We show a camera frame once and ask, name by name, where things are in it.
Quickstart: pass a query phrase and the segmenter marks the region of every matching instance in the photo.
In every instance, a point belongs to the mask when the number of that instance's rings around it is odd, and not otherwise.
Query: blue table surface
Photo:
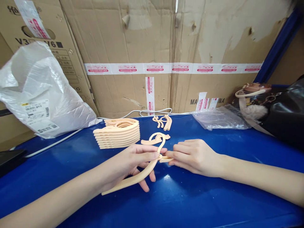
[[[141,139],[158,129],[152,117],[138,118]],[[77,175],[99,165],[122,149],[100,150],[92,131],[83,129],[66,141],[29,158],[0,178],[0,218],[27,205]],[[216,152],[240,159],[304,172],[304,153],[254,129],[204,130],[191,115],[172,116],[171,138],[165,146],[203,139]],[[17,147],[29,153],[57,139],[35,137]],[[192,174],[158,163],[157,181],[97,196],[59,227],[292,227],[304,224],[304,210],[260,189]]]

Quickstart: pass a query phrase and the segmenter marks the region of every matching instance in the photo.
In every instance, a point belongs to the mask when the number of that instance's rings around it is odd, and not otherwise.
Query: cardboard box
[[[85,65],[106,71],[112,67],[122,73],[88,75],[101,116],[119,118],[132,110],[147,109],[146,77],[154,77],[155,110],[171,106],[170,72],[151,73],[147,68],[157,65],[169,70],[175,1],[60,2]],[[124,68],[136,72],[123,72]]]
[[[245,66],[247,72],[254,73],[173,74],[173,111],[196,110],[200,92],[207,92],[206,98],[210,100],[219,98],[217,106],[231,102],[238,89],[255,79],[258,70],[251,71],[250,65],[256,67],[265,60],[291,13],[289,4],[276,0],[179,0],[174,62],[197,63],[196,66],[209,70],[219,64],[230,64],[227,67],[235,67],[236,71]]]
[[[0,34],[0,68],[12,57],[13,52]],[[4,103],[0,102],[0,151],[5,151],[34,137],[27,126],[11,114]]]
[[[79,54],[69,24],[61,9],[60,2],[34,0],[36,10],[42,24],[51,39],[36,38],[26,26],[14,0],[1,1],[0,6],[0,32],[13,52],[22,45],[35,41],[46,42],[58,59],[62,70],[70,85],[78,92],[81,98],[95,111],[93,94],[90,92],[90,84],[85,73],[82,59]]]
[[[298,30],[267,83],[290,85],[304,74],[304,25]]]

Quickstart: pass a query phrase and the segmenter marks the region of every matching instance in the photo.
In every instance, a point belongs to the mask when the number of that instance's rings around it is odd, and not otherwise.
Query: forearm
[[[56,227],[99,194],[99,177],[92,169],[0,220],[0,227]]]
[[[304,207],[304,174],[222,155],[222,178],[270,192]]]

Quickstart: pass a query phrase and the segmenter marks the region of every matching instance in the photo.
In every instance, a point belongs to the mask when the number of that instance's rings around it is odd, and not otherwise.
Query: clear plastic bag
[[[204,129],[239,129],[245,130],[252,125],[242,116],[239,109],[228,104],[214,110],[195,111],[192,116],[200,123]]]
[[[20,47],[0,70],[0,101],[45,139],[99,122],[44,42]]]

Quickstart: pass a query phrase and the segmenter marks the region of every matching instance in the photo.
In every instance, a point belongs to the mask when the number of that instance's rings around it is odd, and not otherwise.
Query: white plastic bag
[[[44,42],[20,47],[0,70],[0,100],[45,139],[99,122]]]

